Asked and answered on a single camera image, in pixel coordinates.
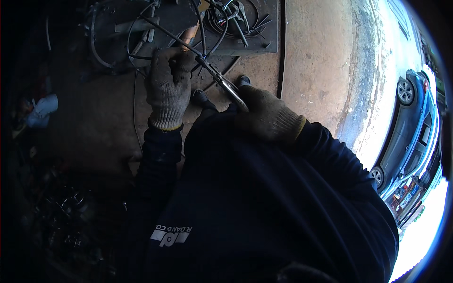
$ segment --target printed logo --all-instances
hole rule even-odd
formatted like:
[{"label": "printed logo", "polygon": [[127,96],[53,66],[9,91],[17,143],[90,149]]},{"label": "printed logo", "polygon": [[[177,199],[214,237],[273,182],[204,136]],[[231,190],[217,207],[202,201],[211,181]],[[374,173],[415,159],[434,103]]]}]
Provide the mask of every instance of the printed logo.
[{"label": "printed logo", "polygon": [[160,241],[159,247],[170,247],[174,243],[184,243],[192,227],[166,227],[157,225],[150,239]]}]

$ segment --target shoe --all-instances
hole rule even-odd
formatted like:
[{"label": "shoe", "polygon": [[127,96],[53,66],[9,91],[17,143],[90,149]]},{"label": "shoe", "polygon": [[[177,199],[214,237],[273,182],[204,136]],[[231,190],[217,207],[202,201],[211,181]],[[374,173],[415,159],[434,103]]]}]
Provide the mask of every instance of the shoe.
[{"label": "shoe", "polygon": [[206,101],[209,101],[209,98],[202,89],[196,89],[190,96],[190,102],[197,106],[203,106]]},{"label": "shoe", "polygon": [[251,86],[251,80],[247,76],[241,76],[239,78],[239,84],[237,85],[238,87],[240,86]]}]

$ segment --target dark navy shirt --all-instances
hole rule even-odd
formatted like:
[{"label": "dark navy shirt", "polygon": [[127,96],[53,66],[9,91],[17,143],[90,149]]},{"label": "dark navy shirt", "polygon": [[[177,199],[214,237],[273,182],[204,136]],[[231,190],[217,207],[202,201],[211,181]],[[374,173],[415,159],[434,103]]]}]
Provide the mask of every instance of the dark navy shirt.
[{"label": "dark navy shirt", "polygon": [[339,282],[388,282],[398,231],[369,172],[307,122],[292,145],[260,141],[219,113],[145,133],[119,253],[128,282],[256,282],[289,263]]}]

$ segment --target car window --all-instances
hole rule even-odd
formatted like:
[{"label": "car window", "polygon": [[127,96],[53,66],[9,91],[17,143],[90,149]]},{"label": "car window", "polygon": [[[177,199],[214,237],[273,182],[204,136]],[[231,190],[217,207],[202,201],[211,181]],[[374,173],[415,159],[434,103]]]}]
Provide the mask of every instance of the car window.
[{"label": "car window", "polygon": [[420,142],[417,142],[413,153],[411,154],[409,161],[404,168],[404,175],[409,174],[412,170],[414,170],[417,165],[420,163],[422,158],[423,152],[425,151],[425,146]]}]

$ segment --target work glove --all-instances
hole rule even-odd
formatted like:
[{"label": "work glove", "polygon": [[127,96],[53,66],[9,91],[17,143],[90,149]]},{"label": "work glove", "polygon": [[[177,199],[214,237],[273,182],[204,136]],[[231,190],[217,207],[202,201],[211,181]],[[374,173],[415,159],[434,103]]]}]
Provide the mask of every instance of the work glove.
[{"label": "work glove", "polygon": [[172,131],[182,125],[190,100],[190,70],[194,62],[194,54],[180,48],[163,49],[153,56],[145,88],[146,102],[153,108],[149,122],[157,129]]},{"label": "work glove", "polygon": [[306,119],[297,115],[285,103],[268,91],[252,86],[239,87],[239,96],[250,112],[235,117],[235,126],[271,142],[294,143],[304,128]]}]

